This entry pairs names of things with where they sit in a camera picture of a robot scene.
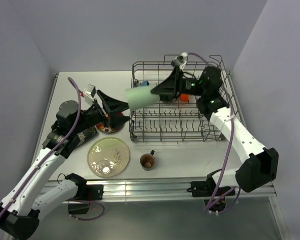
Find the orange plastic bowl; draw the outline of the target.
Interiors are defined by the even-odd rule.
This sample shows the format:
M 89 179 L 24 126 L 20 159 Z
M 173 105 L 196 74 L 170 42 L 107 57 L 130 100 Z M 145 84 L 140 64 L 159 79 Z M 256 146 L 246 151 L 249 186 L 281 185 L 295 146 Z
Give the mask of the orange plastic bowl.
M 187 95 L 187 94 L 181 94 L 181 95 L 180 95 L 180 100 L 181 100 L 183 103 L 189 102 L 189 95 Z

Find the blue ceramic bowl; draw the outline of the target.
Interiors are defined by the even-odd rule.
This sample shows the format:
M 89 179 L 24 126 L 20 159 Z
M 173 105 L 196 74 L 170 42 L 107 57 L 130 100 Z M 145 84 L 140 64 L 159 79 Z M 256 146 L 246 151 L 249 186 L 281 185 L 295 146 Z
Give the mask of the blue ceramic bowl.
M 149 82 L 147 80 L 145 80 L 140 84 L 140 87 L 147 87 L 149 85 L 150 85 Z

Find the light green cup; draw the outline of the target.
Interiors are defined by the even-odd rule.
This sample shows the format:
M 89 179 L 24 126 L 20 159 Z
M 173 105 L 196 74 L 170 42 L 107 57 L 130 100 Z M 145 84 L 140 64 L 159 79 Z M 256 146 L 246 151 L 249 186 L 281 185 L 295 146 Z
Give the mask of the light green cup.
M 146 108 L 160 101 L 160 96 L 152 94 L 152 86 L 140 86 L 126 89 L 126 99 L 132 111 Z

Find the dark brown mug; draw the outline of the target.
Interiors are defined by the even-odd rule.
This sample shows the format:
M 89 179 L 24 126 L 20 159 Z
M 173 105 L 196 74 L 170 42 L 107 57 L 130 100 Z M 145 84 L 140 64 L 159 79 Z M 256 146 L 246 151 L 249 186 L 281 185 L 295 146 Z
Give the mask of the dark brown mug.
M 155 165 L 155 151 L 152 150 L 150 153 L 145 153 L 140 157 L 140 165 L 141 167 L 146 170 L 150 171 Z

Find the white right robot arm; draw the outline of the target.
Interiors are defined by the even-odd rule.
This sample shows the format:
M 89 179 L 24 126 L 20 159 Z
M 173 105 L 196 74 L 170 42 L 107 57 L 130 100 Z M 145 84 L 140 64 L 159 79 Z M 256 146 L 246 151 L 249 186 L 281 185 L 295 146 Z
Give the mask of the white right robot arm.
M 276 179 L 279 154 L 275 148 L 260 143 L 234 114 L 228 94 L 221 94 L 223 85 L 221 70 L 207 66 L 200 78 L 184 77 L 179 67 L 151 90 L 160 100 L 169 102 L 181 94 L 196 96 L 196 106 L 211 125 L 218 128 L 229 141 L 228 149 L 234 149 L 241 166 L 237 169 L 224 167 L 212 174 L 206 183 L 207 191 L 217 195 L 223 187 L 240 187 L 249 193 Z

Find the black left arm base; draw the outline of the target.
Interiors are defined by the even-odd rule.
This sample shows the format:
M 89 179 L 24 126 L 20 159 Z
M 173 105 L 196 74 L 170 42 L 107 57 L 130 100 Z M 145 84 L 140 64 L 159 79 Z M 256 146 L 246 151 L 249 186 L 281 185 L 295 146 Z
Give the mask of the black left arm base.
M 68 214 L 78 218 L 93 218 L 103 213 L 103 207 L 100 204 L 103 192 L 102 184 L 86 185 L 85 190 L 67 202 Z

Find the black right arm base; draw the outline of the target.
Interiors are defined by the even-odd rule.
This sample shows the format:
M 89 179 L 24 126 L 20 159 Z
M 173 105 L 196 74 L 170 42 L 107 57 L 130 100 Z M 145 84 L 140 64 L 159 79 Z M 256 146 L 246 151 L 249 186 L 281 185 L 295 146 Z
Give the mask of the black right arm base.
M 215 189 L 215 184 L 213 182 L 209 183 L 208 180 L 205 181 L 192 181 L 191 186 L 186 190 L 188 193 L 192 194 L 192 197 L 194 198 L 206 198 L 204 201 L 205 206 L 208 206 L 208 202 L 212 196 L 212 193 Z M 235 195 L 235 189 L 231 187 L 220 187 L 214 199 L 212 202 L 214 202 L 217 198 L 220 196 L 223 196 L 220 198 L 214 205 L 212 205 L 209 210 L 214 212 L 214 213 L 219 213 L 221 211 L 224 211 L 226 208 L 226 196 L 234 196 Z

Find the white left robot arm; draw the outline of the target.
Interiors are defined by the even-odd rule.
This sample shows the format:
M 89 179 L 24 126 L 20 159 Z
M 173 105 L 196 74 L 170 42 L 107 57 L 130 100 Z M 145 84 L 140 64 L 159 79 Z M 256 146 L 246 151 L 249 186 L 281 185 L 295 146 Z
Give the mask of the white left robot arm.
M 82 110 L 79 100 L 68 100 L 60 105 L 56 121 L 35 162 L 13 190 L 0 201 L 0 229 L 18 240 L 31 237 L 44 214 L 51 212 L 62 202 L 81 200 L 87 195 L 86 179 L 71 173 L 60 186 L 38 196 L 50 176 L 81 144 L 79 134 L 93 130 L 103 122 L 107 122 L 112 128 L 120 127 L 130 119 L 122 114 L 129 108 L 126 102 L 111 98 L 100 90 L 97 95 L 102 105 L 97 103 L 93 94 L 81 95 L 90 107 Z

